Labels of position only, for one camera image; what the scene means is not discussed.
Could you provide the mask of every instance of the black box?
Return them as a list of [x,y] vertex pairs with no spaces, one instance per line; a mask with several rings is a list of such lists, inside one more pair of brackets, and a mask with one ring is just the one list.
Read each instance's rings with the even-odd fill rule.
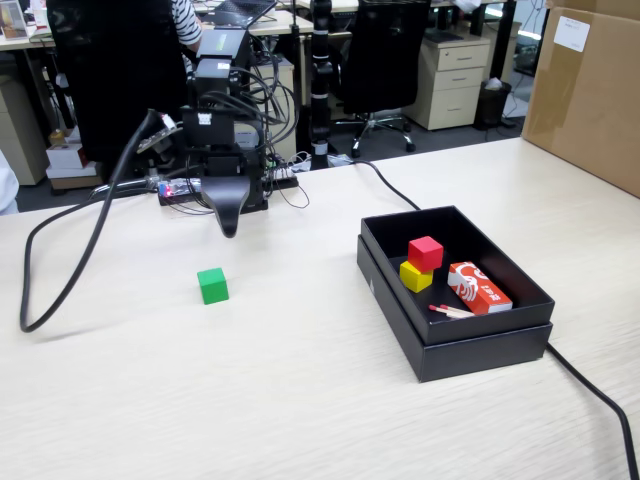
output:
[[[427,235],[445,254],[433,284],[416,294],[398,270],[409,241]],[[430,311],[430,304],[466,309],[447,285],[449,265],[463,261],[475,263],[513,309],[463,319]],[[555,302],[455,207],[363,219],[358,265],[420,381],[542,357]]]

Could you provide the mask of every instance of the power cord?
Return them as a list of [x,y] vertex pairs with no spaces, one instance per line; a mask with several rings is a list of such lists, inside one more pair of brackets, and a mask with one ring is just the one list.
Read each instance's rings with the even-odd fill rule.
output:
[[[407,196],[403,195],[402,193],[400,193],[400,191],[394,188],[387,181],[387,179],[384,178],[382,173],[380,173],[380,170],[378,170],[378,167],[376,167],[373,163],[367,162],[365,160],[352,160],[352,162],[354,164],[363,164],[373,168],[373,170],[376,172],[380,180],[382,180],[382,182],[387,187],[389,187],[393,193],[395,193],[400,198],[402,198],[405,202],[411,205],[415,210],[421,210],[421,208],[418,207],[414,202],[409,200]],[[611,398],[609,398],[602,391],[600,391],[593,383],[587,380],[584,377],[584,375],[582,375],[578,370],[576,370],[576,368],[573,365],[571,365],[569,361],[565,359],[560,354],[560,352],[558,352],[551,345],[551,343],[547,343],[547,350],[549,351],[549,353],[551,353],[551,355],[553,355],[556,358],[556,360],[558,360],[558,362],[560,362],[560,365],[566,368],[569,371],[569,373],[571,373],[571,375],[573,375],[578,381],[580,381],[580,383],[582,383],[585,387],[587,387],[587,389],[591,393],[593,393],[596,397],[602,400],[609,408],[611,408],[616,413],[616,415],[618,416],[618,419],[620,420],[620,425],[622,427],[622,436],[624,438],[624,448],[627,453],[627,464],[629,466],[629,478],[631,480],[640,480],[640,477],[638,476],[638,464],[636,462],[636,453],[633,447],[633,437],[631,435],[631,426],[629,425],[629,420],[627,419],[627,415],[624,413],[624,410],[620,408],[620,406],[616,402],[614,402]]]
[[[124,174],[125,167],[127,163],[129,163],[129,160],[135,155],[136,150],[138,149],[138,145],[140,145],[140,142],[144,138],[144,135],[147,133],[147,131],[150,129],[153,123],[157,121],[158,117],[159,117],[158,113],[155,110],[149,110],[147,112],[147,116],[142,121],[138,129],[135,131],[135,133],[127,143],[122,154],[120,155],[120,159],[118,160],[118,164],[116,165],[116,168],[114,170],[111,183],[110,183],[111,188],[109,189],[107,196],[104,199],[104,204],[102,205],[102,210],[100,210],[100,216],[98,217],[96,226],[93,229],[93,233],[91,234],[89,243],[87,244],[87,247],[85,248],[84,253],[82,254],[82,257],[80,258],[80,261],[76,266],[76,269],[73,271],[73,273],[71,274],[71,278],[62,289],[62,292],[60,292],[58,297],[51,304],[51,306],[47,309],[46,312],[44,312],[44,314],[38,320],[36,320],[32,324],[28,324],[27,314],[29,311],[29,291],[31,288],[31,246],[33,244],[33,239],[35,238],[36,234],[40,230],[42,230],[44,227],[49,225],[51,222],[58,220],[59,218],[62,218],[65,215],[69,215],[70,213],[77,212],[78,210],[88,207],[89,205],[92,205],[96,202],[99,202],[100,199],[92,199],[87,202],[81,203],[80,205],[76,205],[75,207],[72,207],[68,210],[65,210],[64,212],[58,213],[48,218],[44,222],[42,222],[40,225],[34,228],[33,231],[29,234],[29,237],[27,238],[27,244],[25,246],[25,252],[24,252],[24,280],[23,280],[23,286],[22,286],[22,303],[20,305],[20,329],[23,332],[25,333],[33,332],[38,328],[40,328],[42,325],[44,325],[46,321],[49,320],[49,318],[51,318],[51,316],[56,312],[56,310],[60,308],[60,305],[62,305],[62,303],[67,298],[69,293],[71,293],[71,290],[75,286],[76,282],[80,278],[80,275],[82,275],[84,268],[89,262],[89,258],[91,258],[91,254],[93,253],[93,249],[95,248],[96,243],[98,243],[98,238],[100,237],[100,233],[102,232],[102,227],[104,227],[104,223],[107,220],[107,215],[109,213],[109,208],[111,207],[111,202],[117,195],[116,185],[120,183],[120,179]],[[132,191],[125,190],[124,192],[119,192],[119,193],[121,195],[125,195],[125,194],[131,194]]]

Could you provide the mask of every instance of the red cube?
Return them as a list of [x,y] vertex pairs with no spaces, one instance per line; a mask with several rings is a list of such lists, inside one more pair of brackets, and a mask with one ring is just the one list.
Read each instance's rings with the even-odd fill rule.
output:
[[431,237],[422,237],[409,242],[409,263],[420,273],[442,266],[444,248]]

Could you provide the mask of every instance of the laptop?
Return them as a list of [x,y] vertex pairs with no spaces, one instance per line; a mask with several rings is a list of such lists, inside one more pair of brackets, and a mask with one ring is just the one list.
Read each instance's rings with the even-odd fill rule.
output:
[[214,25],[249,28],[275,5],[275,0],[225,0],[202,20]]

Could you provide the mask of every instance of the red and white box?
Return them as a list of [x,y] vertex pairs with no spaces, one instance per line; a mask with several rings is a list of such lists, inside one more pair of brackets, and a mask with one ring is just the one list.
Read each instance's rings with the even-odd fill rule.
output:
[[84,168],[88,163],[80,144],[53,145],[47,149],[47,157],[54,169]]
[[474,315],[513,308],[509,297],[471,262],[451,264],[447,283]]

